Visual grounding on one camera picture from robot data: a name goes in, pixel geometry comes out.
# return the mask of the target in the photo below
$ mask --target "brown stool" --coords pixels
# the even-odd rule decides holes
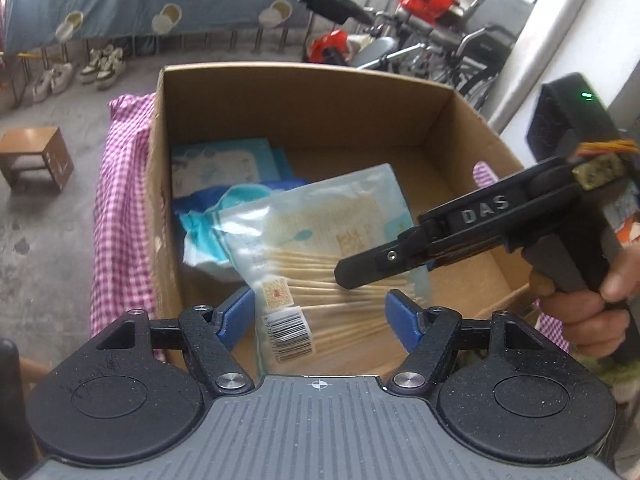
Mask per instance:
[[[43,164],[21,164],[18,158],[25,155],[39,156]],[[48,170],[60,191],[65,187],[74,165],[60,128],[44,126],[8,130],[0,139],[0,171],[11,188],[23,171],[35,170]]]

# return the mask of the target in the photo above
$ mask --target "barcode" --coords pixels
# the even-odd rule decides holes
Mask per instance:
[[[300,307],[265,316],[276,361],[283,363],[313,352],[311,330]]]

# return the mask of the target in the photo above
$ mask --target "black circular motor housing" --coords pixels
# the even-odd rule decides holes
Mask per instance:
[[[615,414],[607,386],[541,336],[550,346],[536,350],[531,339],[528,348],[508,348],[510,338],[493,340],[497,333],[487,359],[457,371],[440,390],[436,409],[446,427],[473,449],[514,463],[597,452]]]
[[[194,428],[204,407],[194,379],[153,358],[146,314],[130,314],[41,380],[27,417],[43,450],[117,465],[166,450]]]

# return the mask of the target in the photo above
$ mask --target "plastic bag of chopsticks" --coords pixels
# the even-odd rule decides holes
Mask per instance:
[[[220,212],[223,243],[256,294],[262,374],[384,376],[406,353],[386,323],[385,295],[399,288],[429,306],[426,269],[356,290],[336,263],[395,240],[413,225],[388,164]]]

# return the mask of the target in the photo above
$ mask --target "cardboard box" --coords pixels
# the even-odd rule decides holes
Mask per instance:
[[[472,169],[480,160],[498,176],[521,169],[484,120],[446,86],[312,64],[167,67],[158,81],[146,186],[159,317],[219,304],[237,288],[180,263],[169,148],[245,137],[267,137],[272,147],[283,147],[296,176],[311,182],[388,162],[414,218],[475,190]],[[478,254],[431,273],[433,302],[477,317],[523,286],[528,273],[518,254],[502,248]],[[250,373],[252,355],[248,346],[236,354]]]

